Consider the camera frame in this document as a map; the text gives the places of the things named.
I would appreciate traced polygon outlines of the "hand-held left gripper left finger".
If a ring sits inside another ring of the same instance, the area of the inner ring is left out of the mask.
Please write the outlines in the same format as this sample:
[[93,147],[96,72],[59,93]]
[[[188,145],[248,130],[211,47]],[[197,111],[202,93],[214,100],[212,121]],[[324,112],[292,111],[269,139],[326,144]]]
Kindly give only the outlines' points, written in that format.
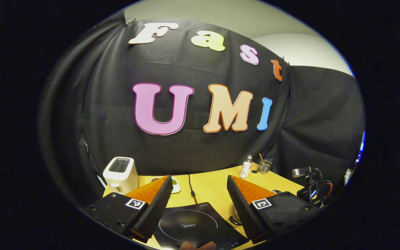
[[172,176],[166,175],[127,194],[111,192],[83,211],[116,233],[146,243],[159,224],[172,190]]

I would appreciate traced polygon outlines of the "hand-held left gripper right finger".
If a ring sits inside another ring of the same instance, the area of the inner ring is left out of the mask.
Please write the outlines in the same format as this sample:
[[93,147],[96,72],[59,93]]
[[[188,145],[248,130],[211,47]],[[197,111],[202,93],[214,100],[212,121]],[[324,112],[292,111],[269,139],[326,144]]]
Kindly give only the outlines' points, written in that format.
[[282,237],[320,212],[319,207],[288,191],[276,194],[234,175],[227,177],[227,191],[254,244]]

